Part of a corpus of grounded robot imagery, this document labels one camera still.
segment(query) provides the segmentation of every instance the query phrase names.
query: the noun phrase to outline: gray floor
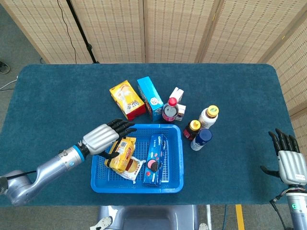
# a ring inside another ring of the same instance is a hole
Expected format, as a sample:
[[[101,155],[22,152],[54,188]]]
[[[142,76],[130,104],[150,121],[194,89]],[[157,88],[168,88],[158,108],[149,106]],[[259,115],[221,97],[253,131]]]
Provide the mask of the gray floor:
[[[23,33],[0,5],[0,61],[10,65],[9,74],[0,75],[0,86],[16,79],[20,70],[33,63],[39,63],[40,55],[35,51]],[[13,90],[0,92],[0,130],[10,103]],[[221,230],[224,220],[224,205],[212,206],[214,230]],[[292,226],[287,205],[278,205],[286,226]],[[200,221],[206,222],[205,208],[199,206]],[[0,208],[0,229],[44,229],[83,230],[96,222],[98,207],[2,207]],[[282,225],[270,205],[243,205],[245,229],[281,230]],[[236,210],[228,206],[226,229],[237,230]]]

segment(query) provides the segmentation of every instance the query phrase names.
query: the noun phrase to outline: plastic bottle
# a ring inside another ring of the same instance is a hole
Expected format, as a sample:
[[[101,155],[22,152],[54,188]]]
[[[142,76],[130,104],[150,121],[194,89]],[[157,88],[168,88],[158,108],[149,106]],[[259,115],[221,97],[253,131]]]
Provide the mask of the plastic bottle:
[[[207,144],[209,140],[212,139],[212,132],[208,129],[202,129],[199,134],[191,141],[191,148],[194,151],[200,150],[202,147]]]
[[[199,117],[201,129],[209,129],[216,122],[218,114],[219,108],[216,105],[210,105],[205,108]]]
[[[183,135],[189,139],[193,140],[201,127],[201,124],[198,120],[192,120],[188,123],[185,130],[183,130]]]
[[[178,105],[175,97],[168,99],[168,103],[163,106],[162,117],[165,121],[174,121],[178,114]]]

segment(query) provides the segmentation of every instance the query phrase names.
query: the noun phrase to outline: robotic arm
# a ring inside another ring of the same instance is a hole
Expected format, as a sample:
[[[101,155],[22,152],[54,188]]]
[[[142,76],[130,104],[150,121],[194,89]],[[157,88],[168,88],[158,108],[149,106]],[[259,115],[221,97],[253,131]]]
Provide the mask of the robotic arm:
[[[76,145],[62,151],[46,163],[38,166],[37,177],[32,183],[27,176],[31,172],[21,170],[12,171],[0,177],[0,195],[6,195],[14,206],[25,205],[37,196],[37,194],[50,182],[60,177],[66,171],[81,164],[87,155],[111,156],[105,150],[116,140],[136,131],[133,123],[122,119],[115,119],[108,124],[103,124],[86,134]]]
[[[281,130],[276,129],[278,138],[273,132],[269,132],[272,138],[279,171],[268,170],[264,166],[260,166],[263,172],[270,176],[275,176],[288,185],[274,199],[270,200],[270,204],[277,212],[284,230],[286,228],[283,219],[275,205],[283,195],[287,196],[287,201],[291,213],[292,223],[295,230],[307,229],[307,192],[304,186],[307,184],[307,166],[302,153],[300,153],[298,143],[293,136],[288,136]]]

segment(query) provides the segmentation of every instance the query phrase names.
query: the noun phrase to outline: yellow bottle cap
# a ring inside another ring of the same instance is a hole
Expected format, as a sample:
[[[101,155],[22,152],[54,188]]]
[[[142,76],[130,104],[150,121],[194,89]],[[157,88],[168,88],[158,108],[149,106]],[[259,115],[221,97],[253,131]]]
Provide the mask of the yellow bottle cap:
[[[216,105],[210,105],[207,109],[207,114],[210,117],[216,117],[219,113],[219,108]]]
[[[192,129],[193,131],[197,131],[199,130],[201,127],[201,124],[198,120],[192,120],[190,123],[190,129]]]

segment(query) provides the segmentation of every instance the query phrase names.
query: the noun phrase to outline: blue oreo box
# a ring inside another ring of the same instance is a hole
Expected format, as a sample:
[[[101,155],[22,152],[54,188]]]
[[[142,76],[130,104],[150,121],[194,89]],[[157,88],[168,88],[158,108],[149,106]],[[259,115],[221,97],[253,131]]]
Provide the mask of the blue oreo box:
[[[149,144],[143,184],[156,186],[161,185],[165,148],[166,137],[163,134],[152,135]]]
[[[164,104],[150,78],[138,79],[138,88],[152,121],[161,119]]]

